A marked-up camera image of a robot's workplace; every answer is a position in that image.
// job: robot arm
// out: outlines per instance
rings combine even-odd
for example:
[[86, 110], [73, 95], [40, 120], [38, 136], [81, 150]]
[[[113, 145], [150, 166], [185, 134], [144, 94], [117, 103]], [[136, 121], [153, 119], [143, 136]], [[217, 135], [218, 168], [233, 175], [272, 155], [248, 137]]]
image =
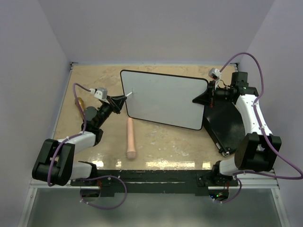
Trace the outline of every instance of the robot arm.
[[51, 168], [51, 183], [63, 186], [69, 180], [95, 176], [97, 172], [96, 165], [89, 162], [73, 163], [74, 154], [99, 144], [103, 135], [103, 131], [100, 129], [101, 125], [112, 112], [120, 113], [127, 97], [108, 96], [105, 88], [91, 89], [90, 91], [94, 97], [100, 100], [102, 106], [98, 109], [92, 106], [85, 109], [87, 124], [85, 131], [80, 132], [82, 135], [61, 140], [47, 139], [44, 141], [32, 171], [34, 179], [47, 182], [52, 157], [59, 144], [65, 139], [68, 139], [68, 141], [60, 148]]
[[270, 171], [276, 160], [276, 154], [266, 143], [261, 128], [259, 128], [254, 105], [257, 108], [265, 134], [277, 151], [279, 151], [282, 142], [280, 137], [273, 136], [271, 130], [267, 127], [258, 101], [255, 103], [258, 92], [256, 88], [249, 87], [247, 73], [234, 72], [230, 87], [225, 88], [217, 88], [218, 80], [221, 79], [219, 70], [212, 69], [209, 76], [213, 81], [209, 83], [203, 94], [193, 99], [193, 102], [211, 107], [215, 105], [216, 100], [234, 103], [242, 116], [246, 134], [234, 157], [216, 163], [213, 168], [214, 174], [232, 176], [240, 170]]

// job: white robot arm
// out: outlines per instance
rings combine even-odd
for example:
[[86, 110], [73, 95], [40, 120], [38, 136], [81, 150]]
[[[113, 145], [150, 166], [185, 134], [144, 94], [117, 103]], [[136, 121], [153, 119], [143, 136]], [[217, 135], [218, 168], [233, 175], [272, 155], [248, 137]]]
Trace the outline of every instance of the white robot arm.
[[282, 142], [280, 137], [273, 136], [268, 128], [259, 102], [256, 100], [258, 92], [255, 87], [249, 87], [247, 82], [248, 74], [246, 72], [234, 72], [231, 85], [225, 88], [218, 88], [217, 86], [221, 79], [219, 70], [212, 69], [209, 76], [213, 81], [208, 84], [207, 90], [203, 94], [193, 99], [193, 102], [211, 107], [216, 101], [232, 102], [242, 116], [246, 134], [234, 157], [217, 162], [214, 170], [218, 175], [224, 176], [232, 176], [242, 170], [270, 171], [276, 160], [276, 154], [266, 143], [264, 135], [267, 136], [277, 151], [279, 151]]

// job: beige countertop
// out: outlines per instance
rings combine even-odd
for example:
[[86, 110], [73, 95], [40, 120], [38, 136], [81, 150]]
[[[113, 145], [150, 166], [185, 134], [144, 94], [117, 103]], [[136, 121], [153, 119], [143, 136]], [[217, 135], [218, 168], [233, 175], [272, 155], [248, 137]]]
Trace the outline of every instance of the beige countertop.
[[[62, 110], [55, 131], [55, 139], [62, 139], [78, 133], [82, 119], [74, 104], [72, 84], [77, 82], [86, 88], [106, 87], [109, 96], [123, 94], [120, 79], [121, 70], [137, 70], [208, 79], [212, 68], [221, 66], [195, 65], [76, 65], [64, 98]], [[227, 66], [222, 79], [231, 81], [233, 66]], [[90, 93], [77, 88], [85, 106], [99, 107], [100, 102]], [[112, 113], [101, 126], [104, 131], [101, 142], [75, 155], [74, 161], [95, 163], [99, 169], [210, 169], [225, 159], [203, 128], [200, 131], [184, 129], [159, 123], [134, 119], [134, 138], [137, 158], [128, 160], [127, 113], [125, 105], [121, 114]]]

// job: black robot arm segment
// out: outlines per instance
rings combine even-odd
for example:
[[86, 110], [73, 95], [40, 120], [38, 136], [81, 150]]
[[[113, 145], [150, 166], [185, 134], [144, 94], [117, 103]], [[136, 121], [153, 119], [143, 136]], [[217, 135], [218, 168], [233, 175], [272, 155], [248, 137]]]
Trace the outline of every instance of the black robot arm segment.
[[193, 103], [213, 107], [216, 101], [228, 101], [236, 104], [240, 95], [258, 96], [255, 87], [249, 87], [247, 82], [248, 74], [246, 72], [234, 72], [229, 87], [216, 88], [216, 81], [209, 82], [207, 90], [193, 99]]

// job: metal frame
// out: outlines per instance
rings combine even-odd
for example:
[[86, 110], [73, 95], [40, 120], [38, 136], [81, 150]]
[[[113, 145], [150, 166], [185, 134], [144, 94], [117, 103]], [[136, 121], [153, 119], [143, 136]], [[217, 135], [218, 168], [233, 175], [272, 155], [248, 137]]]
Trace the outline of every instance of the metal frame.
[[[62, 105], [64, 102], [64, 98], [65, 98], [65, 94], [67, 92], [67, 87], [71, 78], [71, 73], [72, 73], [72, 69], [74, 65], [80, 65], [77, 62], [73, 62], [71, 64], [71, 69], [70, 69], [70, 73], [69, 73], [69, 78], [68, 81], [66, 83], [66, 87], [65, 87], [65, 92], [64, 95], [62, 96], [62, 100], [61, 100], [61, 105], [60, 108], [58, 110], [58, 114], [56, 117], [56, 122], [52, 131], [52, 138], [54, 136], [56, 127], [57, 127], [57, 123], [59, 120], [59, 116], [60, 116], [60, 112], [62, 109]], [[235, 63], [231, 64], [232, 66], [235, 67], [235, 70], [238, 71], [237, 65]], [[269, 178], [269, 177], [264, 177], [264, 176], [260, 176], [260, 175], [252, 175], [252, 174], [246, 174], [246, 175], [238, 175], [238, 178], [241, 180], [242, 182], [242, 188], [243, 189], [271, 189], [272, 194], [273, 194], [273, 198], [275, 201], [275, 205], [276, 205], [276, 209], [280, 218], [280, 222], [282, 227], [289, 227], [290, 223], [286, 214], [286, 210], [285, 207], [283, 205], [283, 202], [281, 200], [281, 196], [280, 196], [280, 190], [279, 190], [279, 186], [278, 186], [278, 182], [275, 178]], [[31, 210], [36, 198], [36, 193], [37, 190], [39, 188], [49, 188], [46, 182], [41, 182], [38, 180], [31, 180], [30, 183], [30, 187], [28, 190], [28, 194], [27, 194], [27, 198], [23, 207], [23, 211], [21, 214], [21, 218], [18, 224], [18, 227], [26, 227], [28, 225], [28, 221], [29, 221], [29, 217], [31, 214]], [[97, 186], [71, 186], [71, 181], [69, 181], [65, 186], [58, 186], [58, 185], [54, 185], [52, 188], [54, 189], [66, 189], [66, 188], [73, 188], [73, 189], [97, 189]], [[223, 189], [223, 187], [220, 186], [209, 186], [208, 187], [209, 190], [219, 190], [219, 189]]]
[[271, 192], [272, 192], [273, 197], [274, 197], [276, 210], [278, 212], [282, 227], [290, 227], [290, 222], [288, 220], [287, 212], [286, 212], [286, 209], [284, 207], [284, 204], [283, 204], [283, 201], [282, 201], [282, 198], [281, 198], [280, 190], [279, 189], [271, 189]]

